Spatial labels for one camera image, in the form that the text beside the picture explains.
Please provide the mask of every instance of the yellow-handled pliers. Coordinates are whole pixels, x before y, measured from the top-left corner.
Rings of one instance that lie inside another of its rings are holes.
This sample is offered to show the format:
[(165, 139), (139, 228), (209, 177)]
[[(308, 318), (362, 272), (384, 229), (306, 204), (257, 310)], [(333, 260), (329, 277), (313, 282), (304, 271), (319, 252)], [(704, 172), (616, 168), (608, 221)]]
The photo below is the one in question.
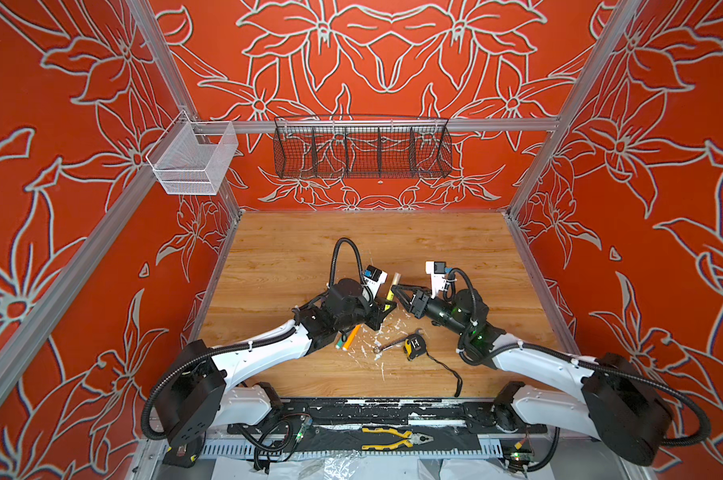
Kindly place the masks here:
[(400, 440), (396, 443), (391, 443), (390, 445), (363, 445), (361, 446), (362, 450), (395, 450), (396, 448), (399, 448), (401, 446), (407, 446), (412, 447), (415, 445), (421, 445), (428, 442), (433, 442), (433, 437), (430, 435), (425, 435), (424, 433), (413, 433), (409, 430), (406, 432), (399, 432), (395, 428), (362, 428), (362, 432), (364, 433), (390, 433), (392, 435), (395, 435), (397, 437), (402, 437), (404, 440)]

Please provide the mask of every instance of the aluminum frame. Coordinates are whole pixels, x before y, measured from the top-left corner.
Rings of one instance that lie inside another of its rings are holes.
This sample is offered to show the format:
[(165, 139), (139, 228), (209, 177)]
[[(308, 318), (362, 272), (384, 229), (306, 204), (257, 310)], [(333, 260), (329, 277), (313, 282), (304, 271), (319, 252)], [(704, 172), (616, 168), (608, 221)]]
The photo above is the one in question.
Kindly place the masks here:
[(506, 219), (506, 225), (508, 225), (513, 243), (516, 244), (516, 249), (521, 257), (521, 263), (524, 264), (524, 270), (527, 271), (529, 282), (532, 283), (532, 287), (535, 289), (535, 293), (537, 293), (537, 298), (540, 300), (540, 305), (543, 307), (543, 312), (545, 312), (548, 317), (553, 335), (556, 336), (564, 352), (580, 355), (580, 349), (575, 342), (575, 338), (569, 331), (567, 322), (564, 320), (561, 310), (559, 310), (556, 301), (553, 299), (548, 285), (546, 285), (546, 279), (542, 272), (540, 272), (539, 266), (535, 261), (535, 257), (532, 255), (532, 251), (529, 249), (529, 244), (527, 244), (519, 224), (516, 222), (516, 219), (512, 218), (508, 213), (503, 214), (503, 217)]
[(228, 184), (227, 180), (223, 180), (222, 187), (220, 187), (218, 195), (223, 198), (225, 206), (228, 207), (228, 213), (231, 215), (233, 220), (231, 222), (231, 226), (228, 228), (228, 233), (225, 235), (225, 242), (220, 247), (220, 255), (218, 256), (217, 264), (214, 264), (212, 276), (209, 278), (207, 290), (204, 292), (202, 305), (198, 308), (198, 312), (196, 312), (191, 336), (188, 339), (190, 342), (197, 340), (198, 334), (202, 331), (204, 318), (206, 318), (207, 312), (209, 312), (209, 307), (212, 305), (214, 290), (217, 288), (217, 284), (220, 281), (220, 276), (222, 275), (222, 270), (225, 267), (225, 261), (228, 259), (228, 254), (231, 253), (231, 245), (233, 244), (236, 231), (238, 230), (238, 223), (241, 221), (241, 215), (244, 213), (236, 204), (236, 199), (233, 197), (231, 186)]
[(155, 181), (148, 165), (137, 171), (124, 193), (1, 349), (0, 408)]
[(184, 110), (192, 120), (198, 120), (198, 111), (193, 103), (191, 92), (188, 91), (180, 70), (174, 62), (172, 51), (169, 50), (169, 45), (164, 40), (164, 34), (158, 27), (153, 8), (148, 4), (148, 0), (126, 0), (126, 2), (142, 37), (145, 38), (145, 43), (153, 55), (158, 70), (162, 72), (174, 104), (178, 109)]
[[(447, 122), (447, 128), (451, 132), (467, 131), (554, 131), (560, 125), (558, 118), (451, 118), (442, 119)], [(290, 122), (292, 124), (303, 124), (312, 126), (406, 126), (410, 124), (423, 124), (425, 120), (415, 119), (394, 119), (394, 120), (301, 120)], [(237, 134), (273, 134), (276, 131), (276, 123), (273, 120), (232, 120), (230, 123), (236, 129)], [(200, 121), (194, 124), (194, 131), (197, 134), (222, 135), (228, 126), (227, 121)]]
[(166, 440), (140, 440), (124, 480), (151, 480), (168, 447)]
[(524, 181), (521, 187), (519, 187), (510, 201), (508, 210), (512, 217), (518, 218), (522, 207), (527, 202), (527, 198), (529, 198), (529, 195), (532, 193), (532, 188), (537, 183), (546, 165), (548, 165), (551, 157), (559, 147), (559, 144), (567, 136), (567, 132), (572, 126), (572, 122), (575, 120), (580, 108), (583, 106), (588, 92), (596, 83), (597, 77), (609, 60), (609, 55), (615, 49), (620, 36), (625, 33), (628, 23), (642, 1), (643, 0), (622, 0), (615, 8), (615, 11), (609, 15), (609, 21), (593, 46), (593, 52), (588, 56), (588, 60), (575, 81), (572, 91), (569, 92), (567, 101), (564, 102), (561, 114), (559, 115), (557, 129), (546, 138), (539, 153), (534, 160), (532, 160), (527, 174), (524, 175)]

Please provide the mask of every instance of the red floral wallpaper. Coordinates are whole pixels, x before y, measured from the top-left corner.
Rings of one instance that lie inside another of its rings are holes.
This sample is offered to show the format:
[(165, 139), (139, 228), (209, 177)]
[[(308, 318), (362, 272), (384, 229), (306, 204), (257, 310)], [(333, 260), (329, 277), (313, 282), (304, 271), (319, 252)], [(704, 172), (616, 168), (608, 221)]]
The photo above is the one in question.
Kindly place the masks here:
[[(0, 348), (176, 114), (123, 0), (0, 0)], [(0, 478), (124, 475), (231, 224), (152, 188), (1, 407)]]
[(231, 220), (154, 185), (0, 408), (0, 478), (123, 478)]
[(176, 114), (122, 0), (0, 2), (0, 348)]
[(643, 4), (520, 224), (581, 350), (623, 352), (711, 417), (659, 476), (723, 478), (723, 2)]
[[(208, 120), (556, 116), (616, 2), (151, 1)], [(458, 134), (441, 180), (280, 180), (268, 135), (228, 181), (250, 210), (502, 208), (544, 132)]]

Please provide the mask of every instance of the wood grain surface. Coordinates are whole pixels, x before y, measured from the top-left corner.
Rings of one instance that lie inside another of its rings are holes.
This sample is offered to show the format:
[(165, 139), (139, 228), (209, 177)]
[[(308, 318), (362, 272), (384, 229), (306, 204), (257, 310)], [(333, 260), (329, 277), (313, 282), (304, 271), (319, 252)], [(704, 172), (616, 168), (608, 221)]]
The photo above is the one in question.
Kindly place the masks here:
[[(323, 292), (337, 238), (348, 236), (363, 267), (394, 273), (401, 283), (429, 286), (426, 260), (459, 266), (490, 306), (488, 321), (520, 338), (559, 349), (501, 214), (411, 212), (317, 212), (260, 214), (241, 219), (231, 254), (212, 298), (201, 336), (208, 346), (227, 345), (289, 320), (290, 309)], [(357, 278), (352, 250), (343, 245), (337, 276)], [(458, 290), (464, 288), (458, 283)], [(401, 348), (376, 358), (386, 343), (416, 328), (425, 330), (428, 352), (457, 370), (461, 397), (493, 397), (510, 380), (525, 379), (485, 366), (468, 366), (455, 353), (457, 335), (416, 319), (401, 308), (379, 332), (362, 326), (349, 352), (325, 347), (272, 367), (252, 379), (270, 382), (280, 396), (450, 397), (455, 378), (426, 356), (410, 362)], [(529, 384), (535, 382), (525, 379)]]

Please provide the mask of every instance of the wire mesh basket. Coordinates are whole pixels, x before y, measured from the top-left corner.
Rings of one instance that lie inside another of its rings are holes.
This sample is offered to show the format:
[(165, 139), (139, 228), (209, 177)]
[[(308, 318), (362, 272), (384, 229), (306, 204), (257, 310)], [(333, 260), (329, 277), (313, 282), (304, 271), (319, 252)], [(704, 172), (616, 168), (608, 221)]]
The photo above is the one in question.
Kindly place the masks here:
[(162, 142), (158, 141), (157, 148), (147, 155), (153, 173), (168, 194), (217, 194), (238, 148), (231, 122), (217, 143), (214, 143), (217, 138), (196, 134), (194, 123), (181, 113), (164, 132), (166, 135), (178, 129), (168, 146), (159, 149)]
[(444, 118), (275, 119), (280, 178), (445, 178), (452, 137)]

